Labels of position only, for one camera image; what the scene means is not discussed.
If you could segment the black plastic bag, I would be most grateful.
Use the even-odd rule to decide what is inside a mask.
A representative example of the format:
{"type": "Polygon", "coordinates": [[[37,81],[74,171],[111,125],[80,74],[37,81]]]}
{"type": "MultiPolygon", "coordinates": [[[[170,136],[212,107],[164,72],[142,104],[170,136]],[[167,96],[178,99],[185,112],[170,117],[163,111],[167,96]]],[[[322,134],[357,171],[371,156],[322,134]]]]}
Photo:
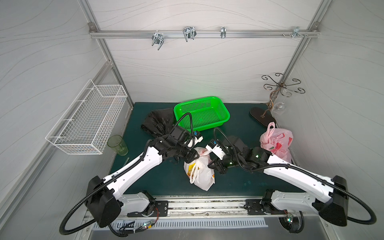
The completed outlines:
{"type": "Polygon", "coordinates": [[[141,125],[141,129],[153,138],[169,134],[176,122],[172,108],[151,111],[141,125]]]}

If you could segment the white printed plastic bag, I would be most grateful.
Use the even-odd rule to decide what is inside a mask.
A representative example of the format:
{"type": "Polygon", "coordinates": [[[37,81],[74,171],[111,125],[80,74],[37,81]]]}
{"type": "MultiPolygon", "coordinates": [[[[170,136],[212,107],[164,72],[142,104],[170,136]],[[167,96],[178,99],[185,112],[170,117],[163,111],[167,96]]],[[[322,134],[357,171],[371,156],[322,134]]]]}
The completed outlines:
{"type": "Polygon", "coordinates": [[[215,183],[215,172],[208,167],[211,163],[210,152],[206,148],[196,147],[199,158],[191,163],[184,163],[184,170],[190,184],[194,184],[204,191],[208,191],[215,183]]]}

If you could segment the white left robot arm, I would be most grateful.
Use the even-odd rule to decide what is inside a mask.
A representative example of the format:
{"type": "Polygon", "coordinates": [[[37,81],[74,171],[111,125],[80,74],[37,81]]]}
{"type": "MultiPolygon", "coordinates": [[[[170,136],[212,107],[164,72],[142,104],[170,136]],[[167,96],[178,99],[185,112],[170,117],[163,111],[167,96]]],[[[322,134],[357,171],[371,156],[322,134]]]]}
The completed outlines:
{"type": "Polygon", "coordinates": [[[61,235],[76,233],[94,223],[104,228],[110,225],[122,212],[138,212],[149,215],[155,207],[155,199],[143,191],[123,200],[126,190],[168,158],[181,158],[187,163],[199,157],[194,146],[203,140],[198,131],[189,132],[180,126],[174,127],[169,134],[146,142],[144,151],[134,160],[116,172],[100,178],[92,178],[87,187],[87,193],[64,217],[59,232],[61,235]],[[71,216],[85,205],[93,220],[71,230],[66,229],[71,216]]]}

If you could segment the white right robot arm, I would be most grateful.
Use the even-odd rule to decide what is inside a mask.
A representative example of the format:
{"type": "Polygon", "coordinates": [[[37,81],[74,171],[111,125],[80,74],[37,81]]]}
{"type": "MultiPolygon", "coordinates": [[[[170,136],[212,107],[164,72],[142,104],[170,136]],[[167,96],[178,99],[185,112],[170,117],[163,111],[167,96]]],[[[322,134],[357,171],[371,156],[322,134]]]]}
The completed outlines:
{"type": "Polygon", "coordinates": [[[234,136],[223,142],[211,140],[206,148],[209,153],[214,154],[209,168],[220,174],[239,166],[246,172],[262,172],[302,190],[300,193],[267,190],[259,203],[259,209],[265,214],[282,214],[287,210],[315,213],[339,227],[345,227],[349,221],[361,225],[373,225],[377,221],[374,211],[348,192],[347,181],[340,176],[329,178],[314,174],[288,163],[268,150],[260,147],[249,148],[234,136]],[[361,205],[370,218],[360,220],[350,217],[349,200],[361,205]]]}

